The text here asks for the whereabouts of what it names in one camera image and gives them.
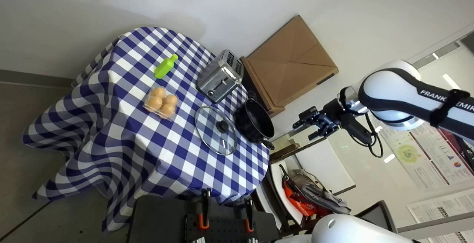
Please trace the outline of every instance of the printed poster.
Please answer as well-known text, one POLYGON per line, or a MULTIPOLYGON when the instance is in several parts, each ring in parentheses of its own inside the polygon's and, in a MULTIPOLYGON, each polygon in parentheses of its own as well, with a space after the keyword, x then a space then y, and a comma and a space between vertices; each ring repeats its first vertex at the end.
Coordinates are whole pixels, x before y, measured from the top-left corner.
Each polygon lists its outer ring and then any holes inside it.
MULTIPOLYGON (((474 189, 407 205, 417 223, 474 211, 474 189)), ((428 238, 431 243, 474 243, 474 230, 428 238)))
POLYGON ((374 127, 383 128, 379 134, 420 189, 434 190, 474 180, 452 133, 426 122, 405 131, 390 128, 376 118, 372 120, 374 127))

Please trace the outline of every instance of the silver toaster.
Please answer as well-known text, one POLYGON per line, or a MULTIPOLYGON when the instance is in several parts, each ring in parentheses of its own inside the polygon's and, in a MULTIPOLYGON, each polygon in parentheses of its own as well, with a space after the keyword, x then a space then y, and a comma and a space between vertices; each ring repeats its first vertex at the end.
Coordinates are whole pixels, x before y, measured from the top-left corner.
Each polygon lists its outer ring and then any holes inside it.
POLYGON ((204 67, 196 87, 213 103, 218 103, 242 82, 243 77, 244 66, 226 49, 204 67))

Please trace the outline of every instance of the plastic egg container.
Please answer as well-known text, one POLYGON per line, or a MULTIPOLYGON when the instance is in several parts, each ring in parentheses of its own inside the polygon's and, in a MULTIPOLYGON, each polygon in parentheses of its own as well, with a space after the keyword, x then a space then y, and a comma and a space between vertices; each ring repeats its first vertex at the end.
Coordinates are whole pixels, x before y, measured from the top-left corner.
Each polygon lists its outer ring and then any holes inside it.
POLYGON ((172 120, 176 115, 176 107, 179 102, 178 96, 164 87, 154 84, 144 97, 143 107, 163 119, 172 120))

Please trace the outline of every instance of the tablecloth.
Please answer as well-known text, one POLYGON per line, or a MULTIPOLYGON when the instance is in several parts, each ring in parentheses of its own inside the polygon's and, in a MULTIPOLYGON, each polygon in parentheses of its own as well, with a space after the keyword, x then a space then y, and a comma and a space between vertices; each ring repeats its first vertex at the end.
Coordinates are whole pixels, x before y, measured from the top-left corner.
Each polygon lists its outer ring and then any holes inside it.
MULTIPOLYGON (((250 194, 267 171, 268 150, 236 132, 235 153, 218 155, 195 130, 196 110, 212 104, 195 82, 214 57, 198 42, 160 27, 141 27, 114 40, 77 77, 71 93, 25 131, 25 144, 60 150, 67 160, 33 197, 55 200, 100 185, 109 199, 102 230, 110 231, 128 221, 144 194, 197 194, 210 187, 219 203, 250 194), (156 66, 174 53, 174 68, 156 79, 156 66), (181 101, 174 121, 143 108, 155 83, 181 101)), ((246 99, 238 86, 213 106, 233 121, 246 99)))

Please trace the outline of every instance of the brown egg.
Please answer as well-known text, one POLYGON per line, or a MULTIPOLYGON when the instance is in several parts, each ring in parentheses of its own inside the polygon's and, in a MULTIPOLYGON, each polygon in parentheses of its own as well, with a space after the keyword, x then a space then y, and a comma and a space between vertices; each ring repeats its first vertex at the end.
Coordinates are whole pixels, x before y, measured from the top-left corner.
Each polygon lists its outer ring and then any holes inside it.
POLYGON ((147 103, 146 105, 149 107, 149 108, 152 108, 153 111, 156 111, 158 110, 159 108, 161 108, 161 105, 163 105, 163 100, 159 97, 150 97, 148 100, 147 100, 147 103))
POLYGON ((173 104, 164 104, 160 111, 166 118, 170 118, 176 111, 176 107, 173 104))
POLYGON ((164 96, 166 96, 166 89, 162 87, 157 87, 150 92, 150 96, 159 97, 162 99, 164 98, 164 96))
POLYGON ((175 96, 175 95, 168 95, 168 96, 164 97, 164 99, 163 99, 163 104, 176 105, 177 102, 178 102, 178 97, 175 96))

